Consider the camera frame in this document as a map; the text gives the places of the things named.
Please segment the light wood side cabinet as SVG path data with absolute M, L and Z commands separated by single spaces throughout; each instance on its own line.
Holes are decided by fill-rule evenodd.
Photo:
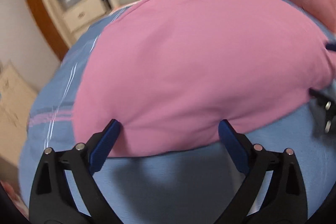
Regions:
M 12 63 L 1 70 L 1 158 L 17 166 L 37 92 Z

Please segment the cream and pink hooded jacket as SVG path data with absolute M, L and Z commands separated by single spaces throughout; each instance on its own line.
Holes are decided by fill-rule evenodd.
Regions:
M 72 114 L 86 142 L 122 124 L 111 157 L 151 156 L 218 141 L 305 104 L 335 79 L 327 36 L 283 0 L 141 0 L 99 35 Z

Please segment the blue plaid bed sheet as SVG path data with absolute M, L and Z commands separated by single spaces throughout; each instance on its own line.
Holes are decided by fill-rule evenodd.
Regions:
M 75 143 L 71 112 L 80 79 L 98 36 L 125 9 L 99 20 L 66 54 L 30 111 L 27 140 L 19 160 L 19 186 L 28 202 L 43 149 Z M 310 102 L 251 134 L 268 148 L 284 148 L 289 138 L 302 169 L 309 212 L 322 204 L 335 183 L 335 143 L 315 131 L 317 106 Z M 209 223 L 228 205 L 243 180 L 226 149 L 215 143 L 185 152 L 145 158 L 108 159 L 96 182 L 126 223 Z

